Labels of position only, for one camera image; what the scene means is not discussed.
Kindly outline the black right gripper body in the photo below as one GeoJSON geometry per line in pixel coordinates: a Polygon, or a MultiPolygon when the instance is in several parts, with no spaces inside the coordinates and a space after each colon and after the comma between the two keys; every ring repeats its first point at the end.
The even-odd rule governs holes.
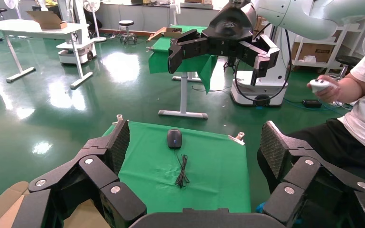
{"type": "Polygon", "coordinates": [[[230,0],[201,32],[201,53],[250,58],[261,54],[253,44],[257,13],[249,0],[230,0]]]}

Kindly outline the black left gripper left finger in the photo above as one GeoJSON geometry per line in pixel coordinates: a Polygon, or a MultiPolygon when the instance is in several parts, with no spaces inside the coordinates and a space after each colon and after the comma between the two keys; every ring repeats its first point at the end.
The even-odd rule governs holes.
{"type": "Polygon", "coordinates": [[[109,135],[88,140],[72,160],[35,178],[13,227],[61,228],[87,200],[110,227],[130,227],[147,207],[119,177],[129,142],[128,121],[120,120],[109,135]]]}

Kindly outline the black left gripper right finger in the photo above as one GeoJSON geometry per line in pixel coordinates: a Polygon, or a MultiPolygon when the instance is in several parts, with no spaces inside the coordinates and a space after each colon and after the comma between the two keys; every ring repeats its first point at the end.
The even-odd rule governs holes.
{"type": "Polygon", "coordinates": [[[261,151],[279,185],[262,214],[279,227],[291,228],[303,218],[308,202],[325,208],[340,228],[365,228],[365,179],[324,160],[306,141],[284,135],[267,121],[261,151]]]}

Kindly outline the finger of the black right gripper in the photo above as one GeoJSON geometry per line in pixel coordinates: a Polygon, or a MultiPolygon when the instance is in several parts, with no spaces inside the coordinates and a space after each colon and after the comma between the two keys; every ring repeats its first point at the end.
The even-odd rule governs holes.
{"type": "Polygon", "coordinates": [[[184,59],[205,55],[208,50],[208,38],[202,36],[196,29],[184,32],[177,38],[171,38],[167,60],[168,72],[175,73],[184,59]]]}
{"type": "Polygon", "coordinates": [[[257,78],[266,77],[267,70],[275,67],[280,49],[265,34],[253,42],[238,43],[237,58],[253,68],[250,85],[255,86],[257,78]]]}

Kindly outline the person right hand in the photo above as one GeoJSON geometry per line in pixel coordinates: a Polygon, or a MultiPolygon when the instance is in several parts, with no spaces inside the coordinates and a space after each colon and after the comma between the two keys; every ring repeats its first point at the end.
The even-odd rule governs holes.
{"type": "Polygon", "coordinates": [[[316,96],[323,102],[331,103],[333,101],[337,101],[341,95],[341,86],[339,85],[338,81],[327,78],[326,81],[330,82],[330,86],[327,88],[316,92],[316,96]]]}

